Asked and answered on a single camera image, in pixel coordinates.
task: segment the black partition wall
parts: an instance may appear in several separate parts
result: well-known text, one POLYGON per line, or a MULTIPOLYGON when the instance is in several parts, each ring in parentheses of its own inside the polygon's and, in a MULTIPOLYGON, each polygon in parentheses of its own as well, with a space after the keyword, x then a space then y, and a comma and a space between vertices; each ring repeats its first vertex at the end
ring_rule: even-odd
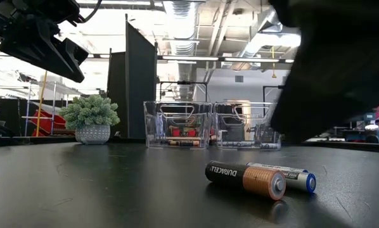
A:
POLYGON ((120 123, 112 133, 122 138, 144 139, 143 101, 156 99, 157 44, 147 41, 126 21, 126 52, 110 53, 108 97, 119 105, 120 123))

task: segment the silver and blue battery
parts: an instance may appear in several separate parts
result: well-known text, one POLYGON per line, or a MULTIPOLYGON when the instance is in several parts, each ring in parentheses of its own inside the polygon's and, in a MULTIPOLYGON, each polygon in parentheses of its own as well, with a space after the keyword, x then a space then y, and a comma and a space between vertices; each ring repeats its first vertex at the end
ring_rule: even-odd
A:
POLYGON ((316 188, 316 178, 308 170, 302 168, 281 167, 276 165, 265 165, 260 163, 249 162, 246 165, 251 167, 264 167, 280 170, 285 176, 286 186, 292 189, 298 189, 313 193, 316 188))

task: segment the aa battery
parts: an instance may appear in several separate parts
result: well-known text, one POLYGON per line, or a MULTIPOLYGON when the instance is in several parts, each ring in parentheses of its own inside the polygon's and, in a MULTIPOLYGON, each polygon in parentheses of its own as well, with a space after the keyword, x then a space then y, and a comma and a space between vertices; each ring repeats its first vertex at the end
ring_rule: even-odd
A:
POLYGON ((277 143, 261 143, 260 149, 278 149, 277 143))
POLYGON ((168 144, 170 146, 199 146, 200 142, 195 140, 180 140, 180 141, 175 141, 175 140, 170 140, 168 141, 168 144))
POLYGON ((217 184, 240 187, 273 200, 281 199, 285 192, 285 176, 279 170, 211 161, 205 175, 217 184))
POLYGON ((228 142, 222 142, 223 146, 237 146, 237 147, 246 147, 246 146, 254 146, 254 142, 250 141, 228 141, 228 142))
POLYGON ((290 189, 298 189, 307 191, 308 193, 313 193, 315 191, 315 175, 308 173, 307 170, 302 170, 300 168, 276 167, 274 165, 264 165, 259 163, 247 163, 247 165, 251 167, 272 168, 281 171, 285 176, 286 185, 290 189))
POLYGON ((289 171, 289 172, 308 172, 308 170, 303 168, 290 168, 290 167, 281 167, 277 165, 266 165, 266 164, 260 164, 260 163, 253 163, 249 162, 246 165, 253 166, 253 167, 262 167, 262 168, 273 168, 280 171, 289 171))

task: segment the transparent container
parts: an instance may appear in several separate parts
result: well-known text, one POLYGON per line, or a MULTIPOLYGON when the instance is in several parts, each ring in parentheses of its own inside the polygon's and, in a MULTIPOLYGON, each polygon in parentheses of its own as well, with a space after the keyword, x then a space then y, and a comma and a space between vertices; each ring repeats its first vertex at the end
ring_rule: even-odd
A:
POLYGON ((272 103, 255 102, 216 103, 214 122, 217 146, 236 149, 281 149, 280 134, 270 127, 274 106, 272 103))
POLYGON ((145 101, 144 106, 148 147, 209 145, 212 103, 145 101))

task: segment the copper and black battery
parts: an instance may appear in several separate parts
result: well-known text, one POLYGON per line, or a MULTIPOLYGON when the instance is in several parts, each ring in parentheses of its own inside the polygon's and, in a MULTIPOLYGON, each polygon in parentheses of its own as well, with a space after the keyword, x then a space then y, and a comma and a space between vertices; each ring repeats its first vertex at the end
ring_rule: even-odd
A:
POLYGON ((285 192, 285 176, 279 170, 210 161, 205 168, 207 179, 217 184, 279 200, 285 192))

